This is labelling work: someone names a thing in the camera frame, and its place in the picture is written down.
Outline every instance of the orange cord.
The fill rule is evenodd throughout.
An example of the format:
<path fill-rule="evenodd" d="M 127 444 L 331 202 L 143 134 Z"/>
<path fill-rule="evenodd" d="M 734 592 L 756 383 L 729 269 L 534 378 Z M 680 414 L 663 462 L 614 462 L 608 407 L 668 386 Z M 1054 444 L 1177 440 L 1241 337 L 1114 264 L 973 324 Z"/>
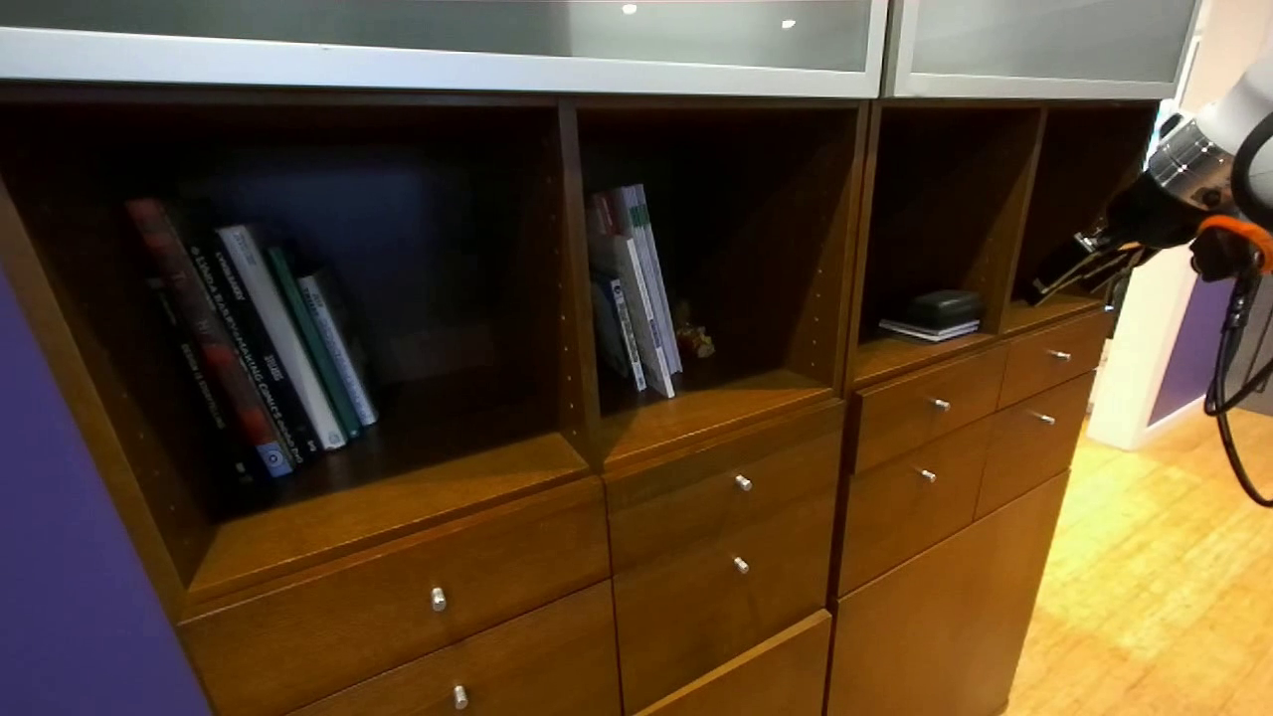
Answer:
<path fill-rule="evenodd" d="M 1254 251 L 1261 251 L 1261 269 L 1273 273 L 1273 264 L 1270 264 L 1273 234 L 1265 227 L 1236 219 L 1236 216 L 1210 216 L 1210 219 L 1201 219 L 1198 234 L 1201 231 L 1221 231 L 1221 234 L 1243 239 Z"/>

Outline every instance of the drawer knob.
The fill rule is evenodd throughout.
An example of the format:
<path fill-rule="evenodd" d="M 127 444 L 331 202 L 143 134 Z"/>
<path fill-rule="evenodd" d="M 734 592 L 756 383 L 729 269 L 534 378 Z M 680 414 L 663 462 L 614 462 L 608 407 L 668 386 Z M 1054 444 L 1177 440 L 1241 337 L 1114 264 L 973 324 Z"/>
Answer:
<path fill-rule="evenodd" d="M 470 711 L 470 688 L 465 683 L 449 683 L 449 711 Z"/>
<path fill-rule="evenodd" d="M 449 609 L 449 596 L 445 596 L 445 590 L 443 586 L 428 586 L 428 611 L 445 611 Z"/>

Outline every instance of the frosted glass panel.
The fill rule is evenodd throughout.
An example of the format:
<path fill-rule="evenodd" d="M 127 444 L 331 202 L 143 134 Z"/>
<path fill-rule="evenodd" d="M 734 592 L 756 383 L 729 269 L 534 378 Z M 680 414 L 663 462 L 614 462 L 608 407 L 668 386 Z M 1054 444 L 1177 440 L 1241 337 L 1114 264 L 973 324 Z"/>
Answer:
<path fill-rule="evenodd" d="M 1192 0 L 924 0 L 912 72 L 1173 78 Z"/>
<path fill-rule="evenodd" d="M 0 25 L 831 72 L 870 53 L 870 0 L 2 0 Z"/>

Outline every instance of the drawer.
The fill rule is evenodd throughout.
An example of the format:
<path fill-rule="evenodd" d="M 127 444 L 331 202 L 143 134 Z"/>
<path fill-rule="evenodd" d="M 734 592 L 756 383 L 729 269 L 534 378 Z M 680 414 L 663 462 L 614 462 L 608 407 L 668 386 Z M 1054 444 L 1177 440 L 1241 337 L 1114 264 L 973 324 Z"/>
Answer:
<path fill-rule="evenodd" d="M 1071 383 L 1091 369 L 1091 318 L 1043 326 L 1007 342 L 1007 373 L 997 407 L 1021 401 L 1039 389 Z"/>
<path fill-rule="evenodd" d="M 1071 471 L 1086 394 L 1091 373 L 1033 394 L 994 419 L 994 450 L 985 456 L 978 515 Z"/>
<path fill-rule="evenodd" d="M 277 711 L 608 576 L 598 480 L 366 549 L 183 626 L 220 711 Z"/>
<path fill-rule="evenodd" d="M 844 409 L 827 407 L 628 476 L 608 495 L 614 568 L 641 568 L 801 503 L 834 499 L 838 440 Z"/>
<path fill-rule="evenodd" d="M 616 576 L 623 703 L 643 707 L 823 609 L 834 499 Z"/>
<path fill-rule="evenodd" d="M 309 716 L 616 716 L 608 586 L 584 590 L 462 645 L 390 670 L 303 711 Z"/>
<path fill-rule="evenodd" d="M 831 649 L 831 611 L 805 618 L 705 679 L 641 707 L 641 716 L 782 711 L 818 716 Z"/>
<path fill-rule="evenodd" d="M 978 511 L 994 419 L 848 480 L 838 596 L 962 531 Z"/>
<path fill-rule="evenodd" d="M 863 386 L 856 394 L 856 471 L 870 471 L 985 419 L 997 407 L 997 383 L 1003 350 L 985 345 L 908 378 Z"/>

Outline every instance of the wooden floor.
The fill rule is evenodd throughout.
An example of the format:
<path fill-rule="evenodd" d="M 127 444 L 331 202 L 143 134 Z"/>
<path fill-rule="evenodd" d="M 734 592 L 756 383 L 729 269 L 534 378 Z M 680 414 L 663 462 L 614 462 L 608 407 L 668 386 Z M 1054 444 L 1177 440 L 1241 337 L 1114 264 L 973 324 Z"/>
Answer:
<path fill-rule="evenodd" d="M 1273 456 L 1273 419 L 1254 428 Z M 1139 455 L 1080 440 L 1007 711 L 1273 716 L 1273 511 L 1210 419 Z"/>

